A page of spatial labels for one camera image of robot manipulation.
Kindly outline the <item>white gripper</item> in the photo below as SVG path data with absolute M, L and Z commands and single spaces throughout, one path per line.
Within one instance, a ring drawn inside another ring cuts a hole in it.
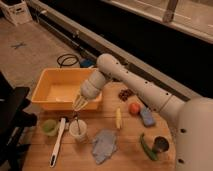
M 74 111 L 80 111 L 87 104 L 88 100 L 95 99 L 107 83 L 107 79 L 103 73 L 99 70 L 95 70 L 81 85 L 80 94 L 86 98 L 84 99 L 81 95 L 77 95 L 72 108 Z

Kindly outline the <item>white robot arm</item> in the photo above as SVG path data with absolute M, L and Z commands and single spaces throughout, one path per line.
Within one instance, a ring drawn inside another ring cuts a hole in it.
M 111 54 L 97 59 L 97 68 L 81 84 L 73 110 L 83 109 L 112 79 L 124 83 L 148 107 L 176 128 L 175 171 L 213 171 L 213 99 L 183 101 L 127 70 Z

